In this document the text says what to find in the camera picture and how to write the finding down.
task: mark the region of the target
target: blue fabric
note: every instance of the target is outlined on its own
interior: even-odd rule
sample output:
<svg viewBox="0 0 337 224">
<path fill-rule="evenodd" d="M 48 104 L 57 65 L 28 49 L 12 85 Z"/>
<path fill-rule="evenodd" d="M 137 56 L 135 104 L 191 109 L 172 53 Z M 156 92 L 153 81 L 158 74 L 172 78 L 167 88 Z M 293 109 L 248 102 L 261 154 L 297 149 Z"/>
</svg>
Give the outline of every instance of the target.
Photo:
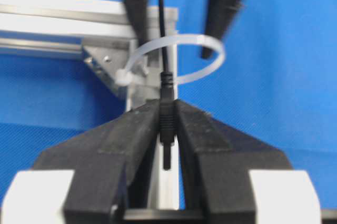
<svg viewBox="0 0 337 224">
<path fill-rule="evenodd" d="M 284 149 L 295 168 L 310 173 L 322 207 L 337 207 L 337 0 L 243 3 L 224 40 L 225 64 L 198 82 L 180 86 L 179 96 Z M 206 0 L 166 0 L 166 5 L 179 8 L 181 33 L 202 32 Z M 199 51 L 179 48 L 180 74 L 209 63 L 196 58 Z M 0 155 L 6 155 L 0 166 L 1 191 L 14 171 L 29 167 L 43 146 L 122 112 L 123 104 L 76 62 L 4 57 L 0 87 Z M 31 133 L 44 128 L 55 131 L 33 137 L 27 133 L 22 141 L 20 134 L 14 137 L 5 129 L 10 126 L 17 126 L 12 132 L 19 132 L 20 126 Z M 60 136 L 57 130 L 70 131 Z M 6 145 L 7 140 L 13 145 Z M 36 151 L 25 145 L 32 141 L 38 144 Z M 8 149 L 13 148 L 27 148 L 20 153 L 26 166 L 10 154 Z"/>
</svg>

